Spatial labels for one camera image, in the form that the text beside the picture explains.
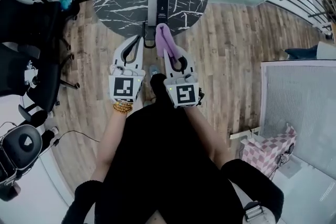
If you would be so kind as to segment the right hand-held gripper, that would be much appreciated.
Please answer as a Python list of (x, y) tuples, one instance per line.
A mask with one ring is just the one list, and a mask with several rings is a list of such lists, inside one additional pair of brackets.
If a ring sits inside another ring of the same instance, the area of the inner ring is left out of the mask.
[(195, 62), (185, 49), (176, 46), (174, 58), (163, 49), (165, 73), (164, 85), (174, 108), (197, 106), (200, 101), (198, 75)]

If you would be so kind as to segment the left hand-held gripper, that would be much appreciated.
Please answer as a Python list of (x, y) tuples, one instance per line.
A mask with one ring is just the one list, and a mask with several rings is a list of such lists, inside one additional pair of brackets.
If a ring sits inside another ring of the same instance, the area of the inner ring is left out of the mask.
[(144, 38), (134, 35), (127, 38), (114, 52), (110, 66), (109, 93), (113, 102), (134, 103), (145, 78), (143, 70)]

